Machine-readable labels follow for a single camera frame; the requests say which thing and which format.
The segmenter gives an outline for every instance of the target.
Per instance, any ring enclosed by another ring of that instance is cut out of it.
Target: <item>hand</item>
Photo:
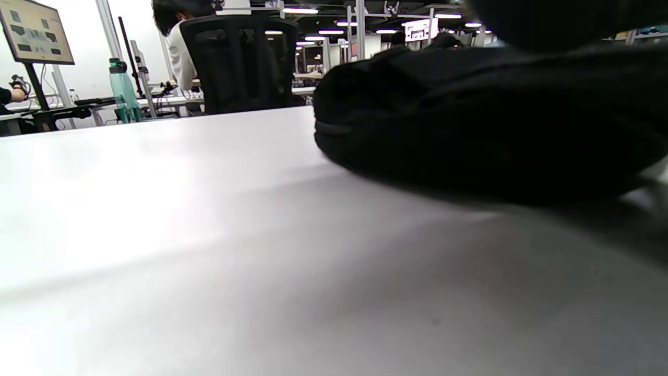
[[[21,85],[14,85],[14,88],[11,91],[11,101],[12,102],[23,102],[28,99],[28,94],[25,92]]]

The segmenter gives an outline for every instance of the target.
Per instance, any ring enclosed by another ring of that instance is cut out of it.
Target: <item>black glove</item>
[[[28,98],[28,96],[30,95],[30,91],[31,91],[30,84],[28,84],[23,79],[23,77],[18,76],[17,74],[12,76],[11,79],[13,81],[9,83],[10,87],[12,87],[13,89],[21,89],[25,93],[25,97]]]

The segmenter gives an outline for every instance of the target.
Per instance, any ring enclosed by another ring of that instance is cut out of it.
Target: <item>screen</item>
[[[0,0],[0,19],[17,62],[74,64],[57,10],[30,0]]]
[[[432,29],[429,29],[429,19],[419,19],[403,24],[406,32],[406,42],[429,39],[429,33],[432,33],[432,39],[438,34],[438,19],[432,22]]]

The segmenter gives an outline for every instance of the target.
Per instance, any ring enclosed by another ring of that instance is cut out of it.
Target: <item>chair backrest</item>
[[[296,23],[221,15],[191,19],[180,28],[200,78],[207,114],[292,105]]]

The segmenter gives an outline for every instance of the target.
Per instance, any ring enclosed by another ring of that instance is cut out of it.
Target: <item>teal water bottle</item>
[[[128,76],[128,65],[118,58],[109,59],[109,80],[116,99],[116,108],[124,124],[142,121],[142,111],[134,96],[132,81]]]

